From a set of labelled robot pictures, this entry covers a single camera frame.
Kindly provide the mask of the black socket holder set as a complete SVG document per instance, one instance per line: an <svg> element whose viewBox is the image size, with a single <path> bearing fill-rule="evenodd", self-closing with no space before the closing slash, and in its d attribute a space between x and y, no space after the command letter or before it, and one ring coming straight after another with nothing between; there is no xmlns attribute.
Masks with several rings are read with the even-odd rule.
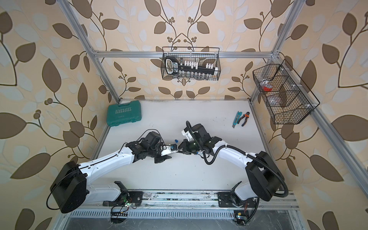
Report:
<svg viewBox="0 0 368 230"><path fill-rule="evenodd" d="M221 68L216 60L206 58L199 61L199 58L185 59L184 57L166 56L162 60L161 74L176 76L180 72L197 72L209 75L220 75Z"/></svg>

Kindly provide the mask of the teal utility knife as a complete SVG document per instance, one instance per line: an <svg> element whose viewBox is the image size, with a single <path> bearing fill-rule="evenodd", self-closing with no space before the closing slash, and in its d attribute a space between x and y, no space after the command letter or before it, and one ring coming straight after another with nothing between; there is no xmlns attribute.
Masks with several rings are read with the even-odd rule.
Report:
<svg viewBox="0 0 368 230"><path fill-rule="evenodd" d="M235 128L235 126L238 124L238 121L239 121L241 115L242 115L242 112L238 111L235 118L234 118L234 121L232 123L233 128Z"/></svg>

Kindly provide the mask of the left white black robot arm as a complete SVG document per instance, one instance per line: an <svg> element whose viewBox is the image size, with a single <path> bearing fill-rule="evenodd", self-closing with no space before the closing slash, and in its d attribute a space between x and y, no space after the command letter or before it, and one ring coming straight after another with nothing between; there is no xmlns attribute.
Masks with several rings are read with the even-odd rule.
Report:
<svg viewBox="0 0 368 230"><path fill-rule="evenodd" d="M109 192L100 189L90 190L88 186L120 167L146 157L153 158L155 163L162 163L171 158L171 153L177 151L177 144L166 145L161 135L152 131L146 137L123 144L121 149L104 157L82 164L74 161L66 163L51 185L50 195L54 198L57 209L61 213L72 212L87 199L96 200L100 196L103 201L108 198L116 201L124 191L123 184L119 183L119 189L114 188Z"/></svg>

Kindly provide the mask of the red item in basket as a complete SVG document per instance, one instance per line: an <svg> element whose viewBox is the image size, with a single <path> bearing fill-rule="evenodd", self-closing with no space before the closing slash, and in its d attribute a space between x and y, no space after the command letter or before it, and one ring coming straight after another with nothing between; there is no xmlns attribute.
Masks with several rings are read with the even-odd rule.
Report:
<svg viewBox="0 0 368 230"><path fill-rule="evenodd" d="M273 85L268 81L264 80L260 82L260 86L263 92L271 92L273 90Z"/></svg>

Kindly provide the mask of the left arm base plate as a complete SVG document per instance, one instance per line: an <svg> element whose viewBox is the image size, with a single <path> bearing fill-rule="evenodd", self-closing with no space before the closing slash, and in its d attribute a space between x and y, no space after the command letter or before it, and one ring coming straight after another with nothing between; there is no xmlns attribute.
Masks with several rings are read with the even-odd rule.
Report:
<svg viewBox="0 0 368 230"><path fill-rule="evenodd" d="M104 201L104 207L134 206L138 207L143 201L142 191L122 192L114 201Z"/></svg>

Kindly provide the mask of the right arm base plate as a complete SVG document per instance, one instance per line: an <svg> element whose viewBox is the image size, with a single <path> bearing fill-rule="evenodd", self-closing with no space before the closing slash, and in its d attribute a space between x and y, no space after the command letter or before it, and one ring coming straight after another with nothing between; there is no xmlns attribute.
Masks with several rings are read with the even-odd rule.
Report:
<svg viewBox="0 0 368 230"><path fill-rule="evenodd" d="M256 198L241 200L231 192L218 192L217 196L218 206L220 208L245 208L246 205L250 208L254 208L257 201Z"/></svg>

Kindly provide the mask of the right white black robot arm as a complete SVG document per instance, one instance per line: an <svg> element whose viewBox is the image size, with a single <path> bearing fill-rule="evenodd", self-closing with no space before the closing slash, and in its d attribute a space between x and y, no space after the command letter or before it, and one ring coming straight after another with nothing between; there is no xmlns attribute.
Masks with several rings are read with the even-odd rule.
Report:
<svg viewBox="0 0 368 230"><path fill-rule="evenodd" d="M268 153L261 151L256 154L241 150L219 137L212 137L203 125L192 126L189 121L182 134L185 139L178 148L181 153L197 154L207 165L221 158L245 170L246 179L237 183L229 192L234 205L240 206L250 198L270 201L274 196L289 195L285 178Z"/></svg>

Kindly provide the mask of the orange black pliers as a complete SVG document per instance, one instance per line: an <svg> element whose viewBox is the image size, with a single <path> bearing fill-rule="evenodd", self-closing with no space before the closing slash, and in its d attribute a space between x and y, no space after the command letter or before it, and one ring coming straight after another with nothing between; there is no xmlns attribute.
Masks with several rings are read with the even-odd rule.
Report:
<svg viewBox="0 0 368 230"><path fill-rule="evenodd" d="M237 124L240 124L240 122L241 122L241 121L243 121L243 123L242 123L242 127L243 127L243 126L245 126L245 124L246 124L246 123L247 123L247 121L248 121L249 115L250 115L250 112L246 112L245 114L243 114L243 115L239 118L239 120L238 120Z"/></svg>

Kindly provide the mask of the green plastic tool case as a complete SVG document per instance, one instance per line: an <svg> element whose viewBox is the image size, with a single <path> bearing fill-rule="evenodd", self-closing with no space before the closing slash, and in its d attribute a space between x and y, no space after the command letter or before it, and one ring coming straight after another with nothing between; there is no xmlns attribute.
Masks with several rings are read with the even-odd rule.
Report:
<svg viewBox="0 0 368 230"><path fill-rule="evenodd" d="M121 124L141 121L141 104L139 101L131 101L123 104L113 104L108 107L106 123L110 127Z"/></svg>

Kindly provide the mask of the aluminium front rail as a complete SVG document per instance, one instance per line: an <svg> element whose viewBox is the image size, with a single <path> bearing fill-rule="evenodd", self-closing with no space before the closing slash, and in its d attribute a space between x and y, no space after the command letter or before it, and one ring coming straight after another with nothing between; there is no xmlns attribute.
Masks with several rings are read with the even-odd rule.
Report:
<svg viewBox="0 0 368 230"><path fill-rule="evenodd" d="M138 209L243 209L220 208L218 192L227 190L138 190L143 192L140 206L126 206ZM86 200L79 208L112 208L104 207L104 201L114 201L122 192L117 189L90 189Z"/></svg>

